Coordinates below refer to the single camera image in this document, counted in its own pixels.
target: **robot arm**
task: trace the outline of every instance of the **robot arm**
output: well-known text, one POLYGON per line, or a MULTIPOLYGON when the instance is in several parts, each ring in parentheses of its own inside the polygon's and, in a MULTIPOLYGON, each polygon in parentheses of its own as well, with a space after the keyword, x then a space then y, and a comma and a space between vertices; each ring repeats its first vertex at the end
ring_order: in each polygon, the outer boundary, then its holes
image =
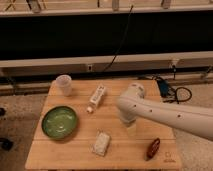
POLYGON ((124 123, 144 117, 213 141, 213 109, 167 104, 144 99, 141 84, 133 83, 117 100, 124 123))

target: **white soap bar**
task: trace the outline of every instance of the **white soap bar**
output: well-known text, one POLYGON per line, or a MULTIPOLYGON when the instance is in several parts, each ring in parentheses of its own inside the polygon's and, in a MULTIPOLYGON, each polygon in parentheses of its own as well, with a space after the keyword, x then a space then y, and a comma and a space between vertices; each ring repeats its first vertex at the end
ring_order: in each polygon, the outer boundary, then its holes
POLYGON ((99 132, 92 152, 104 156, 110 142, 110 136, 104 132, 99 132))

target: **floor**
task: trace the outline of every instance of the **floor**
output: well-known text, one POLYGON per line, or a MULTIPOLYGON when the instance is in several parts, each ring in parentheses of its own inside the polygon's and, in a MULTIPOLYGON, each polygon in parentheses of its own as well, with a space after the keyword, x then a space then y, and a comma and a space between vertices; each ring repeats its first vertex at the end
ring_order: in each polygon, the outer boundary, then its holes
MULTIPOLYGON (((193 98, 189 105, 213 107, 213 84, 186 86, 193 98)), ((15 142, 9 151, 0 149, 0 171, 25 171, 24 165, 32 142, 45 94, 0 97, 7 115, 0 118, 0 135, 15 142)), ((183 163, 183 171, 213 171, 213 142, 174 130, 183 163)))

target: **black cable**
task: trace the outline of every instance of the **black cable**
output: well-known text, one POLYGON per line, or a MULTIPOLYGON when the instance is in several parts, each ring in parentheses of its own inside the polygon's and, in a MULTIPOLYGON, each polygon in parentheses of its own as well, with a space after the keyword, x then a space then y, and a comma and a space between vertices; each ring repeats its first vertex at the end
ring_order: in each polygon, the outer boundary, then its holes
POLYGON ((168 86, 168 90, 169 91, 167 92, 166 97, 169 97, 169 98, 172 98, 172 99, 164 100, 163 102, 165 102, 165 103, 174 103, 174 102, 177 102, 177 104, 179 104, 181 102, 187 102, 187 101, 189 101, 192 98, 192 92, 191 92, 191 90, 189 90, 186 87, 178 87, 178 88, 175 89, 170 84, 168 84, 163 78, 161 78, 159 76, 154 76, 154 77, 152 77, 152 79, 155 79, 156 81, 163 81, 163 82, 165 82, 166 86, 168 86), (186 92, 188 92, 188 94, 189 94, 188 98, 186 98, 186 99, 179 99, 178 92, 180 90, 185 90, 186 92))
POLYGON ((115 55, 114 55, 114 58, 112 59, 112 61, 103 69, 102 72, 105 72, 106 70, 108 70, 112 64, 114 63, 115 59, 117 58, 118 54, 120 53, 120 50, 121 48, 123 47, 124 43, 125 43, 125 40, 126 40, 126 37, 127 37, 127 33, 128 33, 128 30, 129 30, 129 25, 130 25, 130 19, 131 19, 131 14, 132 14, 132 10, 134 8, 134 5, 131 6, 130 8, 130 11, 129 11, 129 15, 128 15, 128 19, 127 19, 127 24, 126 24, 126 28, 125 28, 125 31, 124 31, 124 34, 123 34, 123 38, 120 42, 120 45, 117 49, 117 51, 115 52, 115 55))

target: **chair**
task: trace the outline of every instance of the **chair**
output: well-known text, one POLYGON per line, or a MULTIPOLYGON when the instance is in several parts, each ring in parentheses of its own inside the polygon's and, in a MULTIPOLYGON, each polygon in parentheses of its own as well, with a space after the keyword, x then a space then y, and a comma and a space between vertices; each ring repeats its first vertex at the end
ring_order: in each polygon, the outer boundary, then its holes
MULTIPOLYGON (((5 113, 5 109, 0 108, 0 116, 4 116, 5 113)), ((2 143, 1 147, 7 151, 9 151, 13 147, 13 142, 8 140, 7 138, 0 138, 0 143, 2 143)))

